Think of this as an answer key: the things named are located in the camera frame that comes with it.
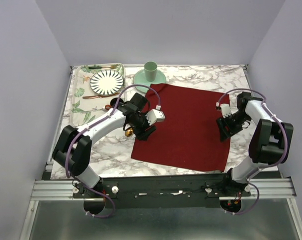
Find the striped white round plate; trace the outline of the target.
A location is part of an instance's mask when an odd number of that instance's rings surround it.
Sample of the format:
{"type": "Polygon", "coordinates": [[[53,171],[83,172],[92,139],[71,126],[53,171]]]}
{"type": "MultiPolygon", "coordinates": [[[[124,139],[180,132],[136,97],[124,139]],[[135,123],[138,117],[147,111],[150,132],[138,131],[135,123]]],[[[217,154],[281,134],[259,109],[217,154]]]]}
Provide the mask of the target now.
{"type": "Polygon", "coordinates": [[[109,96],[117,93],[124,85],[123,76],[116,70],[101,70],[90,79],[90,88],[97,95],[109,96]]]}

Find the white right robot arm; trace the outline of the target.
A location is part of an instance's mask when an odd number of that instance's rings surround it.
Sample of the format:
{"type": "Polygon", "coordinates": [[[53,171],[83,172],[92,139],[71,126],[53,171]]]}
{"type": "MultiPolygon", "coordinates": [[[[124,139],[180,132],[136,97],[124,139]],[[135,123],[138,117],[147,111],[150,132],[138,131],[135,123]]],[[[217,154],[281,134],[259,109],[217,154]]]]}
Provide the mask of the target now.
{"type": "Polygon", "coordinates": [[[252,96],[253,90],[240,89],[236,97],[237,112],[232,113],[228,104],[216,102],[216,109],[222,114],[216,120],[220,141],[225,141],[243,130],[245,122],[254,122],[256,128],[248,148],[248,156],[236,167],[230,169],[221,183],[221,191],[232,196],[245,188],[249,180],[263,169],[271,168],[287,160],[293,135],[293,125],[281,121],[266,105],[266,97],[252,96]]]}

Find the aluminium frame rail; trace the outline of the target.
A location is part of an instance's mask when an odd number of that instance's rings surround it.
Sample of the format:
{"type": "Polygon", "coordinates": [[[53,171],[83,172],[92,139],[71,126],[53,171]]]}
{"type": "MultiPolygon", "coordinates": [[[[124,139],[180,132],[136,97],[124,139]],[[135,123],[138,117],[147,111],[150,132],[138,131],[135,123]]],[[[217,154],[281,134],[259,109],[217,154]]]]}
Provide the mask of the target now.
{"type": "MultiPolygon", "coordinates": [[[[252,186],[248,196],[242,195],[242,199],[291,199],[296,197],[293,182],[290,178],[284,179],[252,179],[252,186]]],[[[32,201],[68,201],[90,199],[84,194],[76,196],[73,182],[71,180],[39,180],[34,183],[31,200],[32,201]]]]}

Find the floral rectangular serving tray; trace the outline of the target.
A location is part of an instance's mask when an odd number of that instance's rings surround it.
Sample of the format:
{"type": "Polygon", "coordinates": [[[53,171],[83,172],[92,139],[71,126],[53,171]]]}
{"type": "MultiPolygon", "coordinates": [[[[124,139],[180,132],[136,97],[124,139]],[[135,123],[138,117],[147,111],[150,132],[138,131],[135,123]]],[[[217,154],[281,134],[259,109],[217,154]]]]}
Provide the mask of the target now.
{"type": "MultiPolygon", "coordinates": [[[[111,63],[111,64],[100,64],[100,66],[109,66],[117,64],[116,69],[111,69],[118,71],[123,78],[125,77],[125,69],[124,66],[120,63],[111,63]]],[[[69,124],[78,127],[90,123],[93,120],[96,120],[100,116],[102,116],[107,110],[104,109],[104,106],[109,104],[113,98],[118,97],[120,92],[123,90],[125,86],[116,93],[118,95],[100,98],[100,99],[82,99],[84,96],[94,96],[97,95],[90,88],[90,79],[91,77],[101,70],[107,70],[107,68],[103,69],[88,69],[90,66],[96,66],[96,64],[91,65],[82,65],[79,66],[75,72],[75,80],[74,87],[72,93],[72,104],[71,104],[71,113],[70,113],[70,122],[69,124]]]]}

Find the green plastic cup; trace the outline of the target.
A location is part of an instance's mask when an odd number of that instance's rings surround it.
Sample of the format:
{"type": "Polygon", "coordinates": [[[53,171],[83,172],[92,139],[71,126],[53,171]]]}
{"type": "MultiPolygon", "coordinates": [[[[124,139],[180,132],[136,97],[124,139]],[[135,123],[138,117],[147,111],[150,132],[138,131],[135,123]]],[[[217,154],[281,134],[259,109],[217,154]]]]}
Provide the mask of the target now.
{"type": "Polygon", "coordinates": [[[148,61],[144,64],[145,78],[148,82],[153,82],[157,75],[157,63],[148,61]]]}

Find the green round saucer plate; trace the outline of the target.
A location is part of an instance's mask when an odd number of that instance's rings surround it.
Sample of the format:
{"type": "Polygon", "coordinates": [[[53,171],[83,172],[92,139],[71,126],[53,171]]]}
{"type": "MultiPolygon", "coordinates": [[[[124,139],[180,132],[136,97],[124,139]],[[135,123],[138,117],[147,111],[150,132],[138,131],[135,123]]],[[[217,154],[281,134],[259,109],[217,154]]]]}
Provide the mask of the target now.
{"type": "Polygon", "coordinates": [[[164,84],[164,83],[166,83],[166,76],[158,68],[157,68],[156,79],[152,82],[149,82],[146,80],[144,69],[138,71],[133,77],[133,85],[141,93],[146,93],[148,91],[148,88],[142,87],[140,85],[143,85],[143,86],[145,85],[145,86],[150,87],[151,84],[157,85],[157,84],[164,84]]]}

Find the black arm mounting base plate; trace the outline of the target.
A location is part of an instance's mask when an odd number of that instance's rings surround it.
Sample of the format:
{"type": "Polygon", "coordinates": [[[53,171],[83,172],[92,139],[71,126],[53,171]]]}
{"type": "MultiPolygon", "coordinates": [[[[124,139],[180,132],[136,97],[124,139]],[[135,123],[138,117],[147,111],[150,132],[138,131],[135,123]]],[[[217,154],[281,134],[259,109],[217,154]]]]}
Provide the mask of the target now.
{"type": "Polygon", "coordinates": [[[106,194],[103,199],[95,192],[74,184],[73,197],[94,203],[104,201],[106,208],[219,208],[227,200],[250,196],[247,184],[235,183],[229,174],[192,174],[104,178],[95,191],[106,194]]]}

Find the dark red cloth napkin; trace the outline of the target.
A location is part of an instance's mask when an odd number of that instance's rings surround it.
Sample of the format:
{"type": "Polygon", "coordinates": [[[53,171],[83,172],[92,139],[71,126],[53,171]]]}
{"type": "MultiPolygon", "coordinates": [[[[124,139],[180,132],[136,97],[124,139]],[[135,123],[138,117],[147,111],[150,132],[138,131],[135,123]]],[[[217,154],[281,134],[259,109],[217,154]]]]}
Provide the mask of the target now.
{"type": "Polygon", "coordinates": [[[230,140],[221,141],[215,105],[220,92],[152,84],[150,108],[161,103],[165,120],[146,141],[135,140],[131,158],[195,171],[224,171],[230,140]]]}

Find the orange black coffee mug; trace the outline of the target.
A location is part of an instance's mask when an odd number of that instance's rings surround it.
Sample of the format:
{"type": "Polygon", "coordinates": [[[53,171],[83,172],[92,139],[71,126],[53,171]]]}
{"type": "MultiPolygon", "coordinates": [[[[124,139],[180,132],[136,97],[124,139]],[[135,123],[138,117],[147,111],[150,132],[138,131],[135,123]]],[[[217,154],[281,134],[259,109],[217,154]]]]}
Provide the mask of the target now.
{"type": "Polygon", "coordinates": [[[117,98],[113,98],[109,104],[105,105],[104,106],[104,109],[107,111],[107,110],[110,110],[111,108],[114,107],[115,103],[117,101],[117,98]]]}

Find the green handled gold fork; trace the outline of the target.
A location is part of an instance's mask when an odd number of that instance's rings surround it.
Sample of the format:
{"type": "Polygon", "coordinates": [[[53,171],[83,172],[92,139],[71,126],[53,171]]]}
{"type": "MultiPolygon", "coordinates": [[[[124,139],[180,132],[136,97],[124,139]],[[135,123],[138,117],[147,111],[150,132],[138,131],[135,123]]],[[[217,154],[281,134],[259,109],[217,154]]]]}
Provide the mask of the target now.
{"type": "Polygon", "coordinates": [[[108,65],[108,66],[96,66],[96,65],[94,65],[94,66],[89,66],[88,67],[88,69],[90,69],[90,70],[96,70],[96,69],[116,69],[117,68],[117,64],[112,64],[112,65],[108,65]]]}

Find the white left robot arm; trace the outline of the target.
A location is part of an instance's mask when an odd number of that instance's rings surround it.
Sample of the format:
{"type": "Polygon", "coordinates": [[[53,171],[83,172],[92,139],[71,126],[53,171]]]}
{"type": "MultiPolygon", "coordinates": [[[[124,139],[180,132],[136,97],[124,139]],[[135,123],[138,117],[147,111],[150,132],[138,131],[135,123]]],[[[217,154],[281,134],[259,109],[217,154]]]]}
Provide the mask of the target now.
{"type": "Polygon", "coordinates": [[[101,177],[89,166],[92,146],[101,138],[116,129],[129,125],[138,140],[147,140],[156,130],[155,123],[165,119],[161,106],[143,112],[149,102],[136,93],[130,101],[115,104],[96,120],[77,128],[68,125],[63,128],[52,158],[64,167],[70,177],[81,181],[88,196],[95,198],[102,190],[101,177]]]}

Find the gold spoon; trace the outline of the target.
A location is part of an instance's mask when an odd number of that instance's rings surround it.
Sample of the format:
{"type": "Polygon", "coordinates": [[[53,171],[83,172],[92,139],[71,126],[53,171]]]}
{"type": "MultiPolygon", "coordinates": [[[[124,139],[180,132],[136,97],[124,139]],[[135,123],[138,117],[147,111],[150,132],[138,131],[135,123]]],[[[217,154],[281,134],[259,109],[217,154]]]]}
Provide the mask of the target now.
{"type": "Polygon", "coordinates": [[[133,135],[133,129],[131,127],[125,130],[126,137],[130,137],[132,135],[133,135]]]}

